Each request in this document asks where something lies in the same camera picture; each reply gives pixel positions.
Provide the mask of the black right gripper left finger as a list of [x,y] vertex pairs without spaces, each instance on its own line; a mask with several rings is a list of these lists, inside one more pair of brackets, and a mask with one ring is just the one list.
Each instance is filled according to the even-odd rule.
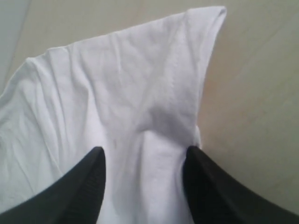
[[2,224],[95,224],[106,185],[106,158],[95,147],[50,187],[1,213]]

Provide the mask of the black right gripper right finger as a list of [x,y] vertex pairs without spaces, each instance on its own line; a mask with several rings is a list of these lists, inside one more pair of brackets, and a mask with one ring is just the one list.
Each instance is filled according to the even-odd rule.
[[299,216],[240,184],[201,149],[190,146],[183,187],[196,224],[297,224]]

